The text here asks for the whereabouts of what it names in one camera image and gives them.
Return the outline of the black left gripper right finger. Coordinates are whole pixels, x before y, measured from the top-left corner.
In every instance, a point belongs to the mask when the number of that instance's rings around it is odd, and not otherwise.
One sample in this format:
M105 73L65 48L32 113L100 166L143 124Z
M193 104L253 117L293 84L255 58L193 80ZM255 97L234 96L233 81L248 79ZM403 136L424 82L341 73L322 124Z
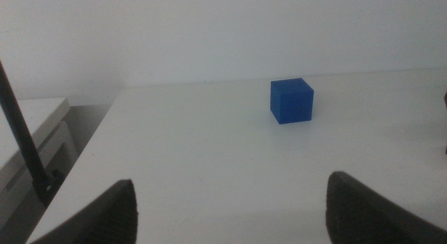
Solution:
M348 173L328 178L325 225L332 243L445 243L446 230L410 213Z

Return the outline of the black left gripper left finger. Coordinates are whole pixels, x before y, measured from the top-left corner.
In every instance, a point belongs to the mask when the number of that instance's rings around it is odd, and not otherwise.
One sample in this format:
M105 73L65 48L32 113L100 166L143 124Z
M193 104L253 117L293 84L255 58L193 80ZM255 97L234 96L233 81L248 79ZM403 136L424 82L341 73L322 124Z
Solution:
M119 180L37 244L134 244L138 211L131 180Z

